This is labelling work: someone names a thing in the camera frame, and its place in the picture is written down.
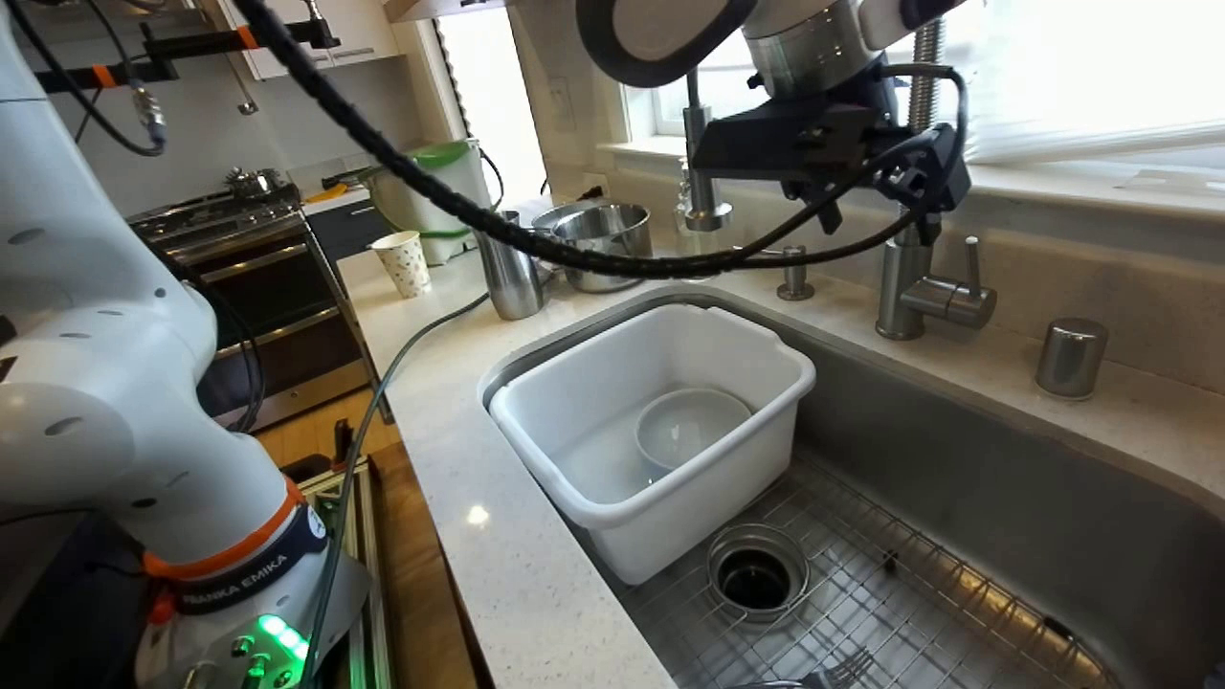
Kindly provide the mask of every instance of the faucet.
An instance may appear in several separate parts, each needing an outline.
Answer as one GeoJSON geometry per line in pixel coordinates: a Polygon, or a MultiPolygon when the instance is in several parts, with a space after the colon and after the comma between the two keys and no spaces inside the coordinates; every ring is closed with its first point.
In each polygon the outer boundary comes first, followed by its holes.
{"type": "MultiPolygon", "coordinates": [[[[940,22],[928,22],[914,35],[914,63],[939,63],[940,22]]],[[[912,126],[928,126],[935,115],[935,81],[912,81],[912,126]]],[[[922,318],[956,323],[967,329],[988,327],[996,311],[996,291],[979,283],[979,240],[965,237],[967,281],[928,274],[928,240],[939,237],[940,220],[925,214],[890,240],[885,240],[879,262],[879,315],[876,332],[889,342],[922,337],[922,318]]]]}
{"type": "Polygon", "coordinates": [[[710,120],[710,111],[701,107],[696,70],[685,74],[685,91],[688,91],[688,102],[685,102],[682,120],[685,120],[685,190],[688,190],[688,204],[682,209],[682,223],[685,223],[685,231],[715,235],[715,231],[724,231],[732,204],[719,204],[710,177],[691,170],[701,132],[710,120]]]}

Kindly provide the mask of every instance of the window sill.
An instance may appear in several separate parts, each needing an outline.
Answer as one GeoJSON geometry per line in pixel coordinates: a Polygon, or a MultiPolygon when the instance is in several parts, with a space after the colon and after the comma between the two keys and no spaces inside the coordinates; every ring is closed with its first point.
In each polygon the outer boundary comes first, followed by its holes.
{"type": "MultiPolygon", "coordinates": [[[[627,172],[674,172],[685,158],[682,138],[634,138],[606,142],[627,172]]],[[[1158,214],[1190,223],[1225,220],[1225,180],[1199,180],[1180,172],[1135,172],[1135,170],[1099,170],[1099,165],[1047,165],[1047,170],[996,170],[967,165],[972,194],[1015,199],[1015,204],[1056,204],[1079,209],[1112,214],[1158,214]]]]}

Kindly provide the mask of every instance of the cabinet door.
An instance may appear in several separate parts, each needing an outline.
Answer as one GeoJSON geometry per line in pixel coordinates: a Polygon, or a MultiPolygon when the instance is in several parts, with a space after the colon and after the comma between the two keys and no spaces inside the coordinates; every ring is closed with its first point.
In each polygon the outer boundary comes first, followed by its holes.
{"type": "MultiPolygon", "coordinates": [[[[230,28],[246,28],[241,13],[230,0],[218,0],[218,3],[230,28]]],[[[267,8],[281,22],[306,22],[301,0],[267,0],[267,8]]],[[[320,19],[327,19],[334,35],[339,38],[339,45],[334,49],[306,45],[318,70],[378,63],[399,55],[391,28],[384,19],[384,0],[315,0],[315,8],[320,19]]],[[[285,75],[285,70],[267,49],[246,49],[241,58],[255,81],[285,75]]]]}

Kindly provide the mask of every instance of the metal sink rack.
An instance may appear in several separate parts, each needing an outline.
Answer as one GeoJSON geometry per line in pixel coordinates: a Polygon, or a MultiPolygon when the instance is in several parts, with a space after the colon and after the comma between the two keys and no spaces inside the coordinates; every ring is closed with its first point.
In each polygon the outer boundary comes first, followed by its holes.
{"type": "Polygon", "coordinates": [[[1059,622],[956,560],[842,476],[796,457],[746,513],[807,556],[782,627],[728,616],[706,549],[645,585],[607,585],[678,684],[1116,684],[1059,622]]]}

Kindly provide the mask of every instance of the sink faucet handle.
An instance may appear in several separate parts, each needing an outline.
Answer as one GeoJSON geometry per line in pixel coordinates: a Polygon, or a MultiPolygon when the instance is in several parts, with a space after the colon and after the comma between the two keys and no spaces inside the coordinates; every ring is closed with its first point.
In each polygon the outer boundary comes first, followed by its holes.
{"type": "Polygon", "coordinates": [[[972,299],[983,295],[983,268],[979,268],[979,237],[977,235],[965,235],[965,288],[972,299]]]}

